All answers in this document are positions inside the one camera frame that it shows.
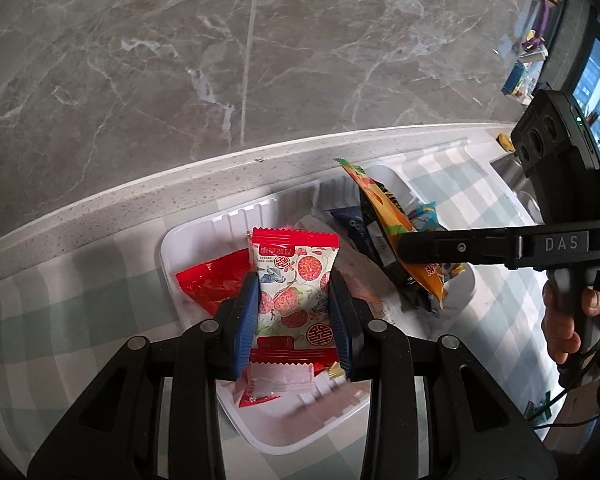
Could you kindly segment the person right hand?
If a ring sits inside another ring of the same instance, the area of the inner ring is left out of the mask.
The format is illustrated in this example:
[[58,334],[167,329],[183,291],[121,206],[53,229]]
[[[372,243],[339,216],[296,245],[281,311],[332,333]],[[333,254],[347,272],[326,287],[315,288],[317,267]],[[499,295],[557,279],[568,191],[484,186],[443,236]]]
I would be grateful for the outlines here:
[[[550,358],[558,365],[567,361],[570,354],[580,349],[581,337],[576,331],[576,323],[572,314],[558,308],[556,288],[551,282],[543,287],[545,313],[542,331],[547,343]],[[600,316],[600,292],[585,289],[581,300],[581,311],[589,318]]]

